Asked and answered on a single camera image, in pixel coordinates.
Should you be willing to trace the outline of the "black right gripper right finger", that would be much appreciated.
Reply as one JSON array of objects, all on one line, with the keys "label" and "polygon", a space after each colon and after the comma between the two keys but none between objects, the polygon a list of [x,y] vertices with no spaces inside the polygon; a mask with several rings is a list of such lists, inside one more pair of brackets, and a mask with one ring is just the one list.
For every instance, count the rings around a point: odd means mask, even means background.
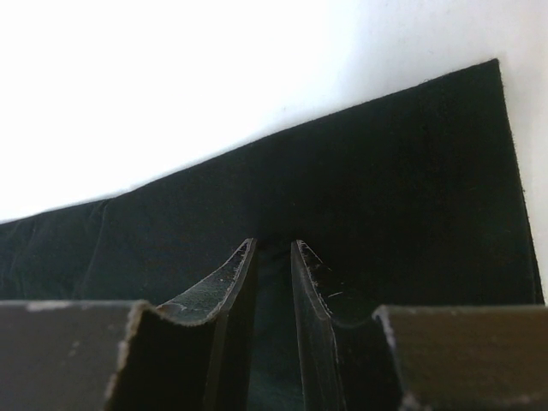
[{"label": "black right gripper right finger", "polygon": [[291,271],[305,409],[546,409],[545,306],[370,308],[304,241]]}]

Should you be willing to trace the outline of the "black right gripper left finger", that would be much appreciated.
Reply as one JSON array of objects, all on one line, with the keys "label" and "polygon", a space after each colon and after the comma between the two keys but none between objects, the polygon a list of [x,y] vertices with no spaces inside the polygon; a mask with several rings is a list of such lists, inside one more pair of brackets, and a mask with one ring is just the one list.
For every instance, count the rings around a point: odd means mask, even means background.
[{"label": "black right gripper left finger", "polygon": [[159,306],[3,301],[2,409],[245,409],[256,245]]}]

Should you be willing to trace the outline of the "black t-shirt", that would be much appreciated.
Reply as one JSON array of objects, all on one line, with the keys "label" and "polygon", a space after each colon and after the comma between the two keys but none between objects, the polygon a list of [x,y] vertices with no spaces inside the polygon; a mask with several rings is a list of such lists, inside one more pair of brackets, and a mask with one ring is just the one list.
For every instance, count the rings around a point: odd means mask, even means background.
[{"label": "black t-shirt", "polygon": [[290,245],[373,311],[543,300],[491,60],[301,124],[108,200],[1,227],[5,300],[158,304],[258,242],[247,407],[300,410]]}]

